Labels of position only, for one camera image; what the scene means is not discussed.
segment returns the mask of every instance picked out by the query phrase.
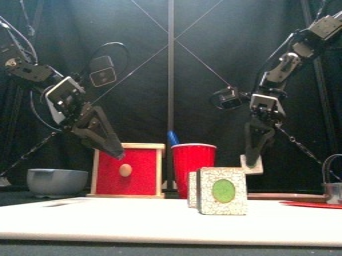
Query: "red box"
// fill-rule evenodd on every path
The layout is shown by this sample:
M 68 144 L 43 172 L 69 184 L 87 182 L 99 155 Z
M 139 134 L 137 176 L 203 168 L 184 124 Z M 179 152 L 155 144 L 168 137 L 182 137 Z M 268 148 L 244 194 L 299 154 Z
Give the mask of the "red box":
M 95 150 L 91 196 L 163 197 L 164 144 L 121 145 L 125 153 L 121 160 Z

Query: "metal pole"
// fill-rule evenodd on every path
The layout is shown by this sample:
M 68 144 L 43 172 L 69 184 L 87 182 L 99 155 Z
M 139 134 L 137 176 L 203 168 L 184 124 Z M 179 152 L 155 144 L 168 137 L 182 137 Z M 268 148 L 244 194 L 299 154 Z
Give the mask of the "metal pole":
M 175 64 L 175 3 L 168 0 L 168 113 L 167 113 L 167 130 L 174 130 L 174 64 Z M 174 189 L 174 168 L 172 152 L 170 141 L 167 141 L 167 189 Z

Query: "speckled block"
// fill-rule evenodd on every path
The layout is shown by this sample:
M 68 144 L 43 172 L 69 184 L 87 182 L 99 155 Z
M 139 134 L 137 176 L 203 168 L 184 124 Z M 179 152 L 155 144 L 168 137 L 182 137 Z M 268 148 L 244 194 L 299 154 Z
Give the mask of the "speckled block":
M 202 214 L 246 215 L 247 188 L 242 168 L 204 167 L 198 170 L 196 208 Z

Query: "table surface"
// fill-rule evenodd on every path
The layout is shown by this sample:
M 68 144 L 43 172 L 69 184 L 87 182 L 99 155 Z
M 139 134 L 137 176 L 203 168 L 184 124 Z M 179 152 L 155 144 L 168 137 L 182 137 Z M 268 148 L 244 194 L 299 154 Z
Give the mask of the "table surface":
M 248 201 L 244 216 L 202 215 L 180 199 L 77 197 L 0 207 L 0 239 L 342 247 L 342 210 Z

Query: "red solo cup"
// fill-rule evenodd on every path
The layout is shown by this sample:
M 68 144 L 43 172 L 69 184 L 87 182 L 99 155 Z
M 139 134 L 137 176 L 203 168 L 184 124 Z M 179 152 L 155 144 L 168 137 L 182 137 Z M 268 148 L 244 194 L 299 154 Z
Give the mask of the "red solo cup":
M 171 147 L 179 198 L 187 198 L 188 173 L 202 167 L 214 167 L 216 147 L 210 144 L 186 143 Z

